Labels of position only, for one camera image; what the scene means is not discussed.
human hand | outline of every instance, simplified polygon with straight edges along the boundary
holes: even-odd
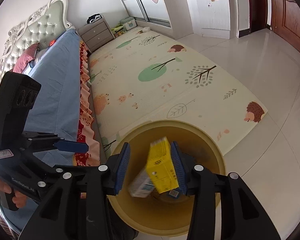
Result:
[[[1,179],[0,179],[0,191],[3,191],[8,194],[11,193],[11,187],[7,183],[3,182]],[[26,205],[27,196],[23,195],[17,190],[15,190],[14,194],[15,196],[12,198],[12,202],[15,203],[17,208],[24,207]]]

pink pillow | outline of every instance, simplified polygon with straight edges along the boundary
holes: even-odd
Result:
[[[13,72],[22,73],[23,70],[27,67],[29,61],[35,59],[35,54],[37,52],[37,48],[39,43],[32,44],[29,48],[27,48],[21,56],[18,58],[16,64],[14,65]]]

sliding glass door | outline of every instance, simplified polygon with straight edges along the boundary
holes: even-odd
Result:
[[[130,16],[170,27],[164,0],[122,0]]]

tile floor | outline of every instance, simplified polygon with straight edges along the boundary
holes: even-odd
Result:
[[[300,221],[300,53],[268,29],[240,39],[191,34],[178,41],[220,65],[267,107],[225,162],[227,172],[242,176],[286,239]],[[215,239],[220,239],[220,216],[218,207]],[[160,238],[140,234],[137,240]]]

handwritten label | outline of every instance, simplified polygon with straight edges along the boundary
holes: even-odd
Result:
[[[0,159],[12,157],[12,156],[13,153],[9,149],[0,151]]]

